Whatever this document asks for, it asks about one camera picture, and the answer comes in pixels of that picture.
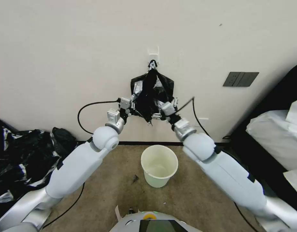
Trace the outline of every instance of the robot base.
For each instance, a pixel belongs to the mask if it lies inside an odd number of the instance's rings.
[[[171,228],[171,231],[177,232],[201,232],[200,230],[186,224],[185,222],[164,213],[156,211],[145,211],[134,214],[127,214],[120,219],[110,232],[138,232],[138,231],[155,231],[164,228]]]

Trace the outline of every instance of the debris on floor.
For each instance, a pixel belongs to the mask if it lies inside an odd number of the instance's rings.
[[[133,176],[132,184],[133,184],[134,182],[136,182],[138,179],[139,179],[139,177],[138,177],[137,175],[134,175],[134,176]]]

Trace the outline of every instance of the white sheet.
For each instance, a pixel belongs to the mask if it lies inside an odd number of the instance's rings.
[[[287,170],[295,170],[297,125],[285,120],[287,113],[285,110],[261,114],[251,120],[246,131]]]

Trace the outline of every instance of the white bucket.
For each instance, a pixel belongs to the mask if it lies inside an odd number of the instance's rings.
[[[153,145],[143,151],[141,165],[146,182],[152,187],[160,188],[176,173],[178,160],[170,148]]]

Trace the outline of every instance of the carpet floor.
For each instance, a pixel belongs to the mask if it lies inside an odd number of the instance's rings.
[[[108,232],[117,223],[114,211],[117,205],[122,216],[130,207],[135,211],[158,211],[204,232],[253,231],[233,202],[183,153],[182,147],[169,146],[177,155],[179,167],[167,185],[159,189],[149,186],[140,162],[145,148],[147,146],[119,145],[109,153],[86,181],[77,204],[42,231]],[[134,175],[139,180],[133,183]],[[65,197],[47,222],[69,208],[80,191]],[[241,211],[258,231],[264,231],[250,212],[244,208]]]

